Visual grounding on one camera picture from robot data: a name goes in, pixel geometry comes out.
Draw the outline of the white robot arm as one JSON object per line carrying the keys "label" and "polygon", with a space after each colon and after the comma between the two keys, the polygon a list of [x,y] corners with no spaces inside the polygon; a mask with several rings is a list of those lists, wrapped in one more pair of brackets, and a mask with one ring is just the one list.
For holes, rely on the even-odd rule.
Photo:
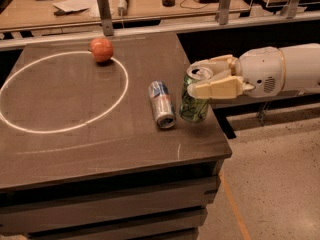
{"label": "white robot arm", "polygon": [[240,95],[273,97],[282,91],[320,91],[320,45],[252,49],[197,61],[190,68],[200,79],[187,87],[196,99],[234,99]]}

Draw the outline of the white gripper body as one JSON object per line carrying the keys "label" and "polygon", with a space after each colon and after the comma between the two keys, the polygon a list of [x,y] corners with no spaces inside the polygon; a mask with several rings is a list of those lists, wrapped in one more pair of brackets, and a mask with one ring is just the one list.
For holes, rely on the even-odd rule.
{"label": "white gripper body", "polygon": [[239,57],[236,74],[243,78],[245,95],[276,96],[284,83],[283,54],[274,47],[249,50]]}

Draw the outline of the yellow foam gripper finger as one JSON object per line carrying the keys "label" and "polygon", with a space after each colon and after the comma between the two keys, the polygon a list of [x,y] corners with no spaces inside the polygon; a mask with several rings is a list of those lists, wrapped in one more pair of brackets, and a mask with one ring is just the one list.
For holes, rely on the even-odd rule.
{"label": "yellow foam gripper finger", "polygon": [[255,86],[245,83],[242,77],[227,76],[221,80],[203,80],[187,87],[188,94],[195,99],[234,99]]}
{"label": "yellow foam gripper finger", "polygon": [[194,79],[223,79],[233,73],[237,58],[231,54],[196,61],[189,66]]}

